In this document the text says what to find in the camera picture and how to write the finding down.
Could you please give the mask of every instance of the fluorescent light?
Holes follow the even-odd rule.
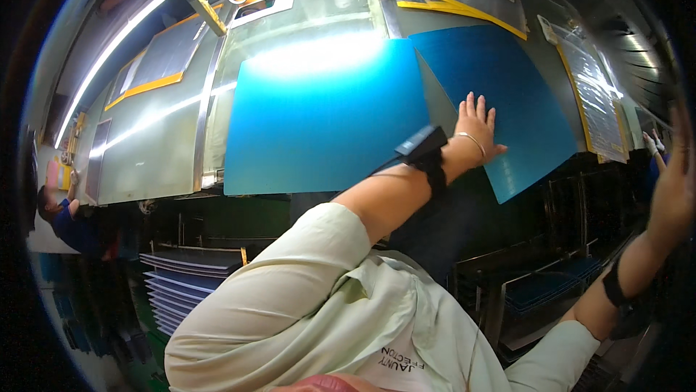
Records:
[[[225,84],[221,87],[215,88],[211,94],[213,96],[220,95],[226,91],[232,90],[233,88],[237,87],[237,81],[234,81],[232,83]],[[139,121],[133,126],[132,128],[128,129],[126,132],[122,133],[121,135],[117,136],[113,140],[109,141],[109,143],[101,145],[100,147],[96,149],[92,149],[92,151],[89,153],[90,158],[96,158],[100,157],[104,154],[104,152],[107,151],[107,149],[112,148],[116,144],[119,144],[121,141],[125,140],[129,136],[140,132],[144,128],[148,126],[152,126],[155,123],[159,122],[161,119],[167,117],[169,114],[173,114],[179,109],[186,108],[189,105],[192,105],[196,102],[198,102],[201,98],[203,93],[197,94],[192,98],[188,98],[182,102],[179,102],[177,104],[172,105],[171,107],[167,109],[162,109],[160,112],[155,113],[154,115],[148,114],[147,117],[145,117],[144,120]]]
[[[109,55],[117,48],[117,46],[123,41],[124,38],[130,33],[130,31],[133,31],[133,29],[138,26],[138,24],[145,19],[145,17],[152,13],[152,11],[157,8],[162,2],[165,2],[166,0],[152,0],[150,1],[149,4],[145,5],[145,7],[140,10],[138,14],[136,14],[127,24],[126,26],[123,27],[119,31],[118,34],[116,34],[116,37],[111,40],[109,43],[109,46],[101,53],[97,61],[94,63],[92,68],[90,69],[89,73],[85,77],[85,79],[82,81],[82,84],[80,85],[79,89],[77,90],[77,93],[75,93],[75,96],[72,98],[72,104],[70,105],[70,109],[67,110],[67,114],[65,115],[65,120],[63,120],[63,126],[61,126],[61,131],[58,133],[58,138],[56,140],[56,145],[55,148],[57,149],[58,146],[61,143],[61,139],[63,139],[63,134],[65,133],[65,128],[67,127],[68,122],[70,122],[70,118],[73,117],[73,113],[75,112],[75,108],[77,108],[77,104],[80,102],[80,99],[82,99],[82,96],[84,95],[84,92],[87,90],[87,87],[89,84],[92,82],[92,79],[94,79],[94,76],[97,74],[99,69],[104,65],[104,62],[109,58]]]

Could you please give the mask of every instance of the fingers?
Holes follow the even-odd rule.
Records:
[[[476,117],[484,123],[486,122],[486,98],[483,95],[479,96],[476,103]]]
[[[496,144],[496,154],[503,154],[508,151],[508,147],[503,144]]]
[[[476,110],[474,109],[474,92],[470,91],[466,96],[466,115],[469,117],[476,117]]]
[[[488,120],[486,121],[486,124],[488,125],[488,128],[491,130],[491,132],[496,130],[496,109],[491,108],[488,111]]]

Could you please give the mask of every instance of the gold bangle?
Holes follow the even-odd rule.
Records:
[[[481,143],[478,142],[476,138],[474,138],[472,135],[467,134],[466,132],[457,132],[455,136],[466,136],[471,139],[476,145],[479,147],[479,150],[481,150],[481,155],[483,156],[483,161],[486,160],[486,151],[483,149],[483,146]]]

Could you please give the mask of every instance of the black wristband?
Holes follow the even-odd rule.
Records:
[[[602,279],[604,284],[604,292],[607,295],[609,301],[617,308],[625,306],[631,300],[627,299],[624,292],[621,290],[621,285],[619,284],[619,261],[621,257],[614,262],[609,273]]]
[[[442,170],[442,151],[432,152],[413,162],[413,168],[425,173],[432,198],[442,196],[447,189],[447,177]]]

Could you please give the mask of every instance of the white glove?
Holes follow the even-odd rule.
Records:
[[[657,145],[655,144],[655,140],[653,140],[646,131],[643,131],[643,141],[645,141],[645,146],[648,147],[648,152],[650,152],[650,155],[655,156],[655,154],[658,152]]]
[[[665,153],[665,145],[660,141],[660,137],[657,136],[657,131],[655,129],[653,129],[653,136],[655,137],[655,147],[657,147],[657,150],[659,150],[660,153]]]

